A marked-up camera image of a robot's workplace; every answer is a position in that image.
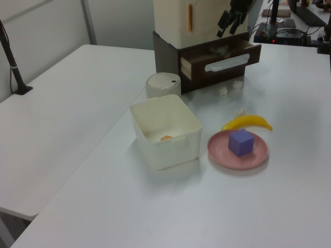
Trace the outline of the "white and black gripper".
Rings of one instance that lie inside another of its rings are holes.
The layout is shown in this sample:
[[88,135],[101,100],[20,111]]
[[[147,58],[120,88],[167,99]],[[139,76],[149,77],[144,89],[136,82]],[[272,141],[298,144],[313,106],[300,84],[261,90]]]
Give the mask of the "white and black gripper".
[[231,35],[235,34],[237,28],[243,24],[245,20],[245,14],[251,9],[253,5],[253,0],[231,0],[230,1],[230,12],[225,10],[218,21],[219,30],[217,36],[221,38],[224,31],[229,26],[229,20],[232,24],[229,33]]

